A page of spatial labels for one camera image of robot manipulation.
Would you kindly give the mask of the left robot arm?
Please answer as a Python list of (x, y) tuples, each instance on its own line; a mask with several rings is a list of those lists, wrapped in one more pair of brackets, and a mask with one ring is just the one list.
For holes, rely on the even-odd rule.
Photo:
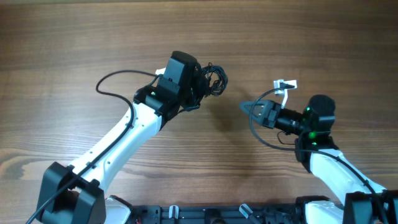
[(111, 182), (129, 158), (182, 111), (196, 110), (208, 91), (208, 80), (197, 59), (174, 51), (164, 69), (137, 90), (124, 117), (96, 145), (63, 166), (44, 172), (31, 223), (129, 223), (132, 207), (111, 196)]

